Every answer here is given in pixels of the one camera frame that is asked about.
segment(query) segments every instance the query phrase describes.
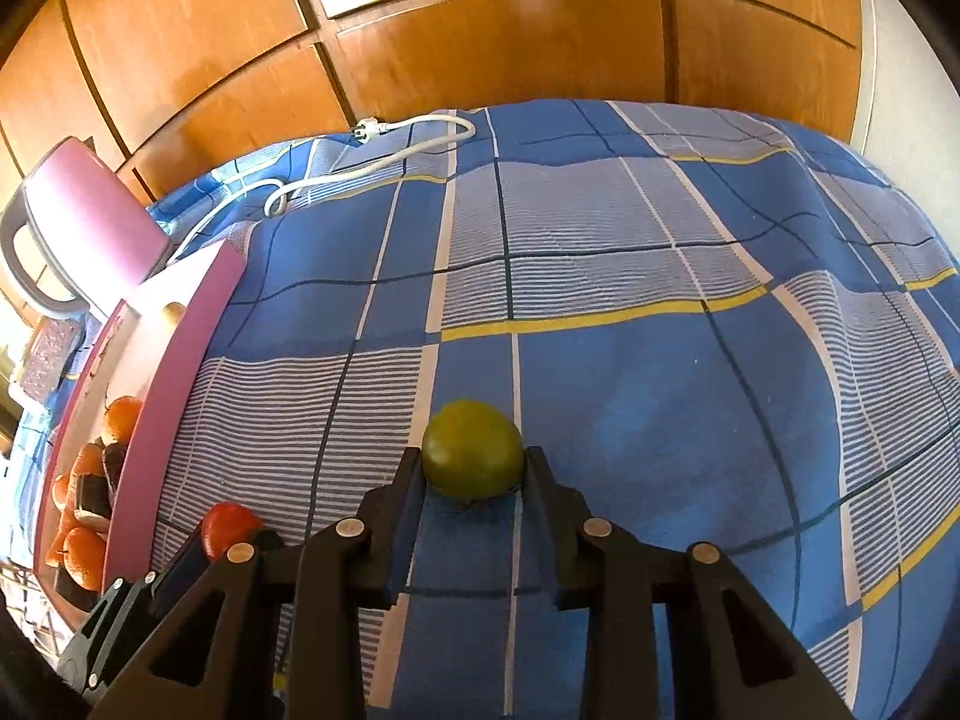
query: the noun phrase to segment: kettle handle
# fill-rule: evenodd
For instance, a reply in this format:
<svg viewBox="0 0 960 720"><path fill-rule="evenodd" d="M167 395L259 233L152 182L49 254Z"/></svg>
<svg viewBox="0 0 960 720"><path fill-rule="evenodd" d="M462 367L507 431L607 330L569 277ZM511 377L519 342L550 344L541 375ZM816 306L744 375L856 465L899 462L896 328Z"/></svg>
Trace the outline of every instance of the kettle handle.
<svg viewBox="0 0 960 720"><path fill-rule="evenodd" d="M8 278L20 288L27 303L40 314L46 314L52 319L73 319L90 310L90 304L83 298L72 300L54 300L47 295L30 278L13 247L13 236L21 227L27 227L37 237L37 233L30 224L30 212L27 209L27 197L23 184L17 187L11 201L0 215L0 264ZM51 270L56 273L59 269L51 264Z"/></svg>

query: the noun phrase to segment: silver screw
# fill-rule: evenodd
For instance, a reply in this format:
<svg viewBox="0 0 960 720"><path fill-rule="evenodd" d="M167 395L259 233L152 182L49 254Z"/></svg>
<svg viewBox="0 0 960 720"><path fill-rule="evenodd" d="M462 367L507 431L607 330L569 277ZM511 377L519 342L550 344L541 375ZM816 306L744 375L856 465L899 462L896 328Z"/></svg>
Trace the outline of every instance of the silver screw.
<svg viewBox="0 0 960 720"><path fill-rule="evenodd" d="M354 538L354 536L360 536L365 527L362 519L347 517L347 519L342 519L337 523L337 536Z"/></svg>
<svg viewBox="0 0 960 720"><path fill-rule="evenodd" d="M584 533L594 538L606 538L613 533L613 525L603 517L591 517L584 522Z"/></svg>
<svg viewBox="0 0 960 720"><path fill-rule="evenodd" d="M720 560L720 550L709 541L701 541L699 544L694 544L691 552L693 553L693 560L696 560L696 562L704 562L710 565Z"/></svg>
<svg viewBox="0 0 960 720"><path fill-rule="evenodd" d="M253 549L252 544L241 541L227 550L227 560L230 562L247 562L255 553L256 549Z"/></svg>

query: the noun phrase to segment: bedsheet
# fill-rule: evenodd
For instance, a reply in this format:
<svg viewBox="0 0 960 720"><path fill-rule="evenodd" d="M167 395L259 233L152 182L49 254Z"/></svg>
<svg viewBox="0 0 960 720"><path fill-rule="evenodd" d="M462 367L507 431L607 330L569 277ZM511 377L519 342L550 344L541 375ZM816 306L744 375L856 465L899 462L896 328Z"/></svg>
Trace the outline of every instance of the bedsheet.
<svg viewBox="0 0 960 720"><path fill-rule="evenodd" d="M477 398L594 514L718 544L854 714L890 717L957 596L960 279L936 230L788 122L599 100L460 115L471 140L346 199L227 209L248 264L176 437L154 567L222 499L302 541L388 483L431 413ZM243 180L447 127L285 143ZM587 621L550 608L526 533L516 496L428 495L400 603L361 614L368 716L576 716Z"/></svg>

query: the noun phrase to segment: green lime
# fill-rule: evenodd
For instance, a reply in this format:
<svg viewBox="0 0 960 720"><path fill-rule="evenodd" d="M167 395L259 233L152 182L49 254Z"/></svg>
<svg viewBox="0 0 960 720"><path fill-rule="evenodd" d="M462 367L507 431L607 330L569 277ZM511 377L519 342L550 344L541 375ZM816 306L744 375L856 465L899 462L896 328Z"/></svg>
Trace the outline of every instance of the green lime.
<svg viewBox="0 0 960 720"><path fill-rule="evenodd" d="M523 442L502 413L476 400L455 400L424 431L424 475L444 495L475 501L520 483Z"/></svg>

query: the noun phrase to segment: red fruit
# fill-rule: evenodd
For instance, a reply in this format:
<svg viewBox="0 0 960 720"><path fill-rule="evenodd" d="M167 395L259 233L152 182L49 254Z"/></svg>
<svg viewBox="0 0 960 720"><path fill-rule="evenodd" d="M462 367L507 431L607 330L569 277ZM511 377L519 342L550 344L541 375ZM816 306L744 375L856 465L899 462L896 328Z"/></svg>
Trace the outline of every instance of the red fruit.
<svg viewBox="0 0 960 720"><path fill-rule="evenodd" d="M247 507L224 501L210 508L200 525L200 541L208 560L217 560L234 544L246 541L263 521Z"/></svg>

